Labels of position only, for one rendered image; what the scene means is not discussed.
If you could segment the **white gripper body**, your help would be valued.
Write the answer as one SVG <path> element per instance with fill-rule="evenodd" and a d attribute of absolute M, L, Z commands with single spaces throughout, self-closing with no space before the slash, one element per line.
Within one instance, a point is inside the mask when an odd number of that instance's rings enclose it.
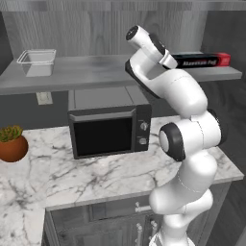
<path fill-rule="evenodd" d="M 160 64 L 168 69 L 174 69 L 178 66 L 177 61 L 168 50 L 165 51 L 164 57 L 160 60 Z"/>

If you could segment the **red black aluminum foil box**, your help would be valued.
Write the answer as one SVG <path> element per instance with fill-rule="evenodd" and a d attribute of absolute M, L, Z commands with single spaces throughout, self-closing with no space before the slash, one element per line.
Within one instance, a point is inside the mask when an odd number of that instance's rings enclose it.
<path fill-rule="evenodd" d="M 225 67 L 231 64 L 227 53 L 181 54 L 174 55 L 178 68 Z"/>

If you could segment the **clear plastic tupperware container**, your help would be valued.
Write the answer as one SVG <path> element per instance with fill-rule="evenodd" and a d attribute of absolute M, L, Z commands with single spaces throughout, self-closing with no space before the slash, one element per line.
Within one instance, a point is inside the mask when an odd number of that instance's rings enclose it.
<path fill-rule="evenodd" d="M 17 59 L 27 77 L 49 77 L 53 73 L 55 49 L 25 50 Z"/>

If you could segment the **grey base cabinet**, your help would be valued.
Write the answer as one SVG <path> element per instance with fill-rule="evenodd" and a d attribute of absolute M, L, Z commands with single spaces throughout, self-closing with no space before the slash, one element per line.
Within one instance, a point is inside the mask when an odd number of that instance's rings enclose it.
<path fill-rule="evenodd" d="M 162 223 L 150 210 L 91 221 L 90 205 L 46 211 L 41 246 L 135 246 L 137 223 L 143 229 L 141 246 L 148 246 L 151 221 L 158 223 L 158 230 Z"/>

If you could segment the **black microwave oven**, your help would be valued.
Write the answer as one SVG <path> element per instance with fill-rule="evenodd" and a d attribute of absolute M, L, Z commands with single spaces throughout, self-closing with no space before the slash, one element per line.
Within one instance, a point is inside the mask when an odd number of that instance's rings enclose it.
<path fill-rule="evenodd" d="M 67 116 L 76 160 L 148 149 L 152 108 L 138 86 L 71 90 Z"/>

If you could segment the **black microwave door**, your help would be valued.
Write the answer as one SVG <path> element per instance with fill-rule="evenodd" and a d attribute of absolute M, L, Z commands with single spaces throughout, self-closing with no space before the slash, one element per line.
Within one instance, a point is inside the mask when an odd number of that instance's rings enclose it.
<path fill-rule="evenodd" d="M 75 122 L 69 119 L 75 159 L 133 152 L 135 114 L 132 117 Z"/>

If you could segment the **grey drawer front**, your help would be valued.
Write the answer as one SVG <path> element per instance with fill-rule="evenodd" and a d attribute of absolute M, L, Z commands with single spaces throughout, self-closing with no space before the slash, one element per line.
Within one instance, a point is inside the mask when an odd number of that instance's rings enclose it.
<path fill-rule="evenodd" d="M 102 219 L 135 214 L 136 203 L 139 203 L 141 207 L 148 206 L 149 196 L 145 195 L 92 204 L 89 206 L 89 219 L 91 221 L 98 221 Z"/>

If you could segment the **green plant in brown pot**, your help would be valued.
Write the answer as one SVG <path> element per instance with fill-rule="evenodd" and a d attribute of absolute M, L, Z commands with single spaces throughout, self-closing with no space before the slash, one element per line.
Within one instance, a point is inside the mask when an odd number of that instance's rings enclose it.
<path fill-rule="evenodd" d="M 29 145 L 22 132 L 18 125 L 0 129 L 0 160 L 16 162 L 25 157 Z"/>

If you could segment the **grey open wall cabinet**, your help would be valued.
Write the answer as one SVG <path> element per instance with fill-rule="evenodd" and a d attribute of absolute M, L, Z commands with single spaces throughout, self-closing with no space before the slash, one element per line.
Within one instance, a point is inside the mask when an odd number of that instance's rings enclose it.
<path fill-rule="evenodd" d="M 129 82 L 131 27 L 157 34 L 173 53 L 197 52 L 213 11 L 245 15 L 246 0 L 0 0 L 15 58 L 30 49 L 57 51 L 50 77 L 28 78 L 12 61 L 0 75 L 0 95 Z"/>

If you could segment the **white wall outlet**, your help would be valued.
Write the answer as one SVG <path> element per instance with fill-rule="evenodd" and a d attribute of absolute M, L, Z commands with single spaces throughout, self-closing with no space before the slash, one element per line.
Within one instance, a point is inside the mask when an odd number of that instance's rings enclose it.
<path fill-rule="evenodd" d="M 50 92 L 37 92 L 37 103 L 39 105 L 52 105 L 52 94 Z"/>

